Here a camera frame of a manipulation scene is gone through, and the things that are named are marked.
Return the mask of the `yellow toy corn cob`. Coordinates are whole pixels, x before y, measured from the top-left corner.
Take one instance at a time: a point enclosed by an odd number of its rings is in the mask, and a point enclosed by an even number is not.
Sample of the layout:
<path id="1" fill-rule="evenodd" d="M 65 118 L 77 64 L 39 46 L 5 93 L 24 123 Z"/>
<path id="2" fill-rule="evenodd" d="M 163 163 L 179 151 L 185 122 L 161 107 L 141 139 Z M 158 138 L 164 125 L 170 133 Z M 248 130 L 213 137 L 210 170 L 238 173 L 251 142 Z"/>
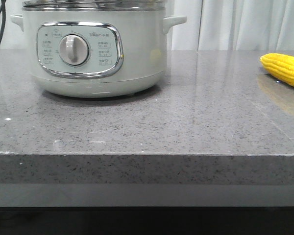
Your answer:
<path id="1" fill-rule="evenodd" d="M 259 60 L 269 74 L 294 87 L 294 56 L 268 53 L 262 55 Z"/>

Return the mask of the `pale green electric cooking pot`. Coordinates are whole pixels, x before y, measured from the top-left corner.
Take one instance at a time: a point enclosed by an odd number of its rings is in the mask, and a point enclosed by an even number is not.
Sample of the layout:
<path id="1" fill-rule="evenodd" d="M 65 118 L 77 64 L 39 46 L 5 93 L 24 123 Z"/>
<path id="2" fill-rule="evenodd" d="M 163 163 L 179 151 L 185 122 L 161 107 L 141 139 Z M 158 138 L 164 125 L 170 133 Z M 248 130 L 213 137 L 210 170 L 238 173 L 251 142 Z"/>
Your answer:
<path id="1" fill-rule="evenodd" d="M 134 94 L 167 67 L 167 33 L 185 16 L 163 7 L 23 7 L 12 15 L 25 35 L 31 77 L 44 90 L 79 98 Z"/>

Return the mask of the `white pleated curtain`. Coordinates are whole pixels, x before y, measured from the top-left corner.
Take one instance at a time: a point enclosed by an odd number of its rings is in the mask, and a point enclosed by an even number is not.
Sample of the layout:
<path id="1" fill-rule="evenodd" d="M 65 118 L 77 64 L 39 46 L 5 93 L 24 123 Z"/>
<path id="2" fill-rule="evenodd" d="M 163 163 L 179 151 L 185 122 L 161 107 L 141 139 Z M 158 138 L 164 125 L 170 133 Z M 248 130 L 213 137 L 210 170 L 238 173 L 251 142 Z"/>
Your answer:
<path id="1" fill-rule="evenodd" d="M 294 0 L 171 0 L 172 50 L 294 50 Z"/>

